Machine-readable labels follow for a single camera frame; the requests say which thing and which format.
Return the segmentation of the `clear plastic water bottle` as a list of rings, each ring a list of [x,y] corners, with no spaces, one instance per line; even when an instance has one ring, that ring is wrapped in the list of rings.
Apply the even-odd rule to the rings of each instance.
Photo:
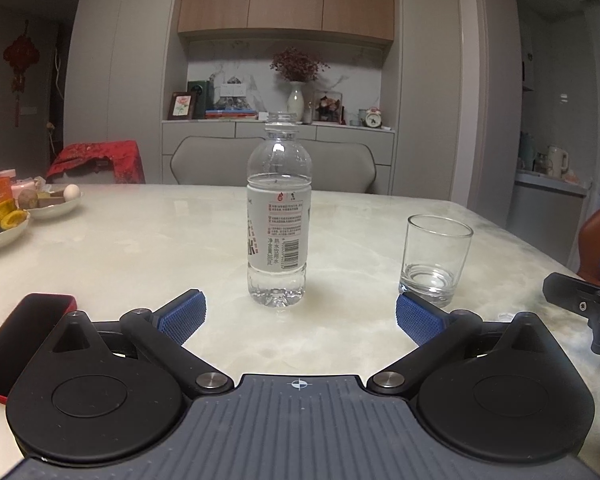
[[[289,113],[271,113],[247,167],[248,289],[263,306],[302,300],[311,215],[312,159]]]

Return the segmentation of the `white electric kettle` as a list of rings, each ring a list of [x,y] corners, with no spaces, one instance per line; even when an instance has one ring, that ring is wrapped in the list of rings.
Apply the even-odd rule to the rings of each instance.
[[[570,155],[563,148],[549,145],[547,152],[547,170],[549,177],[561,179],[569,170]]]

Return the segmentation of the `red smartphone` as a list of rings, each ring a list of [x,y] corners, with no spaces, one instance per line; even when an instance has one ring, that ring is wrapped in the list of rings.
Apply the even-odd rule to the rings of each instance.
[[[75,310],[73,296],[42,292],[24,296],[12,310],[0,327],[0,404],[61,318]]]

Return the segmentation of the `white snack plate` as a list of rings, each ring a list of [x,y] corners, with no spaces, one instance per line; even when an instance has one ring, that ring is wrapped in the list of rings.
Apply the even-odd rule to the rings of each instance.
[[[21,222],[9,229],[0,229],[0,250],[15,243],[27,231],[30,221],[30,214],[27,211],[20,210]]]
[[[81,198],[82,190],[79,185],[67,184],[55,191],[22,192],[19,206],[34,220],[52,220],[76,210]]]

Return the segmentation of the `left beige dining chair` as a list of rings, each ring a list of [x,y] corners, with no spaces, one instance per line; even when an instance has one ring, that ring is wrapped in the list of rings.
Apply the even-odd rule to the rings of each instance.
[[[222,139],[187,136],[170,168],[180,185],[246,186],[248,160],[261,138]]]

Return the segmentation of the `beige dining chair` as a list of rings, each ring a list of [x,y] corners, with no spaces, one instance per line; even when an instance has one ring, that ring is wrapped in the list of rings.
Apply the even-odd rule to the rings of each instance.
[[[312,185],[317,191],[366,193],[377,177],[373,154],[366,145],[304,141],[312,159]]]
[[[248,160],[261,138],[222,139],[187,136],[170,168],[180,185],[246,186]]]

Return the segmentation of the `red cloth covered chair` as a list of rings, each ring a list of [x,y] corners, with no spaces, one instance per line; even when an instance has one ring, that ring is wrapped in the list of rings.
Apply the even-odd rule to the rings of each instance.
[[[70,144],[56,156],[45,178],[53,181],[70,171],[90,168],[110,170],[117,184],[146,182],[140,148],[132,140]]]

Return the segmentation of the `right beige dining chair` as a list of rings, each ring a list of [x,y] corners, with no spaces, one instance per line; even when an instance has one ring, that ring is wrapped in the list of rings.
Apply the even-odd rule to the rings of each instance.
[[[377,177],[373,154],[366,145],[304,141],[312,159],[312,185],[317,191],[366,193]]]

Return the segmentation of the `grey sideboard cabinet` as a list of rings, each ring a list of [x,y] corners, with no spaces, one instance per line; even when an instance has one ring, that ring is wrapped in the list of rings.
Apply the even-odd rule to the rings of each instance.
[[[244,186],[249,176],[308,177],[314,190],[389,195],[395,133],[326,124],[282,127],[254,120],[162,125],[163,184]]]

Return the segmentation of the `framed flower picture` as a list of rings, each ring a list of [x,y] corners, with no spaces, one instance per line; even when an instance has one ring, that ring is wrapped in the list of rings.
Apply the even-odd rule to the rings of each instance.
[[[174,92],[172,94],[167,119],[188,120],[193,117],[196,96],[191,92]]]

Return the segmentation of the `stack of books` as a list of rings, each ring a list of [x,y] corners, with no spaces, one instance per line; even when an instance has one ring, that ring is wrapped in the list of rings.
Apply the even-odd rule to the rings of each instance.
[[[259,112],[257,110],[241,110],[240,108],[227,108],[226,110],[207,110],[204,113],[207,120],[257,120]]]

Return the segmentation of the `dark green speaker box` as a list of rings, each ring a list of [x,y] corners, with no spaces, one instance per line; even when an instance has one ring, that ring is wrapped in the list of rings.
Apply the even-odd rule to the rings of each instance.
[[[204,119],[207,110],[213,107],[214,87],[210,79],[207,80],[189,80],[187,82],[187,91],[193,93],[195,97],[195,106],[193,107],[193,119]]]

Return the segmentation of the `white ceramic vase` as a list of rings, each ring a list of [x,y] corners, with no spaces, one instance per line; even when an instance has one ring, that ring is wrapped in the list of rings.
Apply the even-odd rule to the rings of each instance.
[[[287,99],[287,112],[297,124],[301,124],[304,114],[303,81],[290,81],[290,93]]]

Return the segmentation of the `dried red flowers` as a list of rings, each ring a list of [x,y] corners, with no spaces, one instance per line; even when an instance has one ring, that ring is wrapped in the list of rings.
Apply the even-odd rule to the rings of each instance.
[[[269,67],[286,81],[311,82],[317,80],[329,65],[316,55],[289,47],[275,53]]]

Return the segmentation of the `red chinese knot ornament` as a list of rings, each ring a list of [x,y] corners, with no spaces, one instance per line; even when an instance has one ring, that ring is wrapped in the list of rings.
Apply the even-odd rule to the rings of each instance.
[[[24,21],[23,32],[4,50],[3,60],[12,69],[10,88],[15,96],[14,125],[19,126],[20,96],[26,91],[27,70],[40,62],[40,51],[28,34],[29,21]]]

